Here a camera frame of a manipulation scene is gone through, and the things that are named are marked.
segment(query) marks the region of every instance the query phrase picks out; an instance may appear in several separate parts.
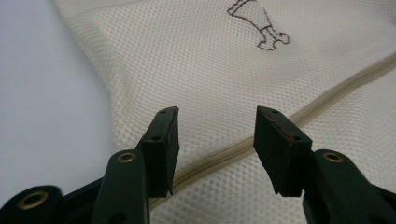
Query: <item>mesh laundry bag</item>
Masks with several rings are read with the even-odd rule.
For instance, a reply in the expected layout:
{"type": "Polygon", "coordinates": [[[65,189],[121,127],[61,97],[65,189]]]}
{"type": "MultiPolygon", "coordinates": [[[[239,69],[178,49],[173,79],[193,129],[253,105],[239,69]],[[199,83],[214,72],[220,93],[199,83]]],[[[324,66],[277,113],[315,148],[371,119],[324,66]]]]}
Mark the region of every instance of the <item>mesh laundry bag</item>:
{"type": "Polygon", "coordinates": [[[394,1],[55,2],[111,94],[116,149],[180,108],[178,172],[249,139],[257,105],[306,117],[396,59],[394,1]]]}

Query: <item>white surface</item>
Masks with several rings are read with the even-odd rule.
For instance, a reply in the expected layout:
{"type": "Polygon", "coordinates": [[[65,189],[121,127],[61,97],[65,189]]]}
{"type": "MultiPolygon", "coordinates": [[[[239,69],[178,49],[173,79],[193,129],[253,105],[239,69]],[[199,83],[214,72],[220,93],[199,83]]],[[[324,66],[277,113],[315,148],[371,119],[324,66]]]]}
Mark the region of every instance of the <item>white surface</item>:
{"type": "Polygon", "coordinates": [[[24,189],[64,194],[114,153],[110,97],[50,0],[0,2],[0,206],[24,189]]]}

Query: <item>black line drawing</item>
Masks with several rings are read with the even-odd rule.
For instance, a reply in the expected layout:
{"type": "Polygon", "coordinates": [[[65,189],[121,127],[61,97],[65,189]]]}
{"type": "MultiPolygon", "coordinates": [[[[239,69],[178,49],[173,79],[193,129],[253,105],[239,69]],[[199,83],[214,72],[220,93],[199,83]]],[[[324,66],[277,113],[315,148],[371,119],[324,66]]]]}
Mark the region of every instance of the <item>black line drawing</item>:
{"type": "Polygon", "coordinates": [[[278,33],[271,24],[267,12],[256,0],[238,0],[227,12],[236,18],[250,22],[263,36],[263,40],[257,47],[261,49],[274,50],[275,43],[289,44],[287,34],[278,33]]]}

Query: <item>white mesh fabric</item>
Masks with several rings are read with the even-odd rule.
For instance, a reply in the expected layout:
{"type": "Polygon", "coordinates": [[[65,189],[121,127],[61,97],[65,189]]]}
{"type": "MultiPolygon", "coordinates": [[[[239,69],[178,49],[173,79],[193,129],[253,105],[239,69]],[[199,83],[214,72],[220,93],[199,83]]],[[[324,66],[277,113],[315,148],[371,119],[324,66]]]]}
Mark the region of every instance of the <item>white mesh fabric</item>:
{"type": "MultiPolygon", "coordinates": [[[[396,70],[304,127],[313,148],[346,154],[373,184],[396,192],[396,70]]],[[[257,155],[196,181],[151,212],[156,223],[306,223],[302,199],[275,196],[257,155]]]]}
{"type": "Polygon", "coordinates": [[[396,51],[392,1],[261,1],[290,37],[275,50],[236,0],[55,2],[111,93],[117,149],[180,108],[177,169],[253,135],[256,105],[289,116],[396,51]]]}

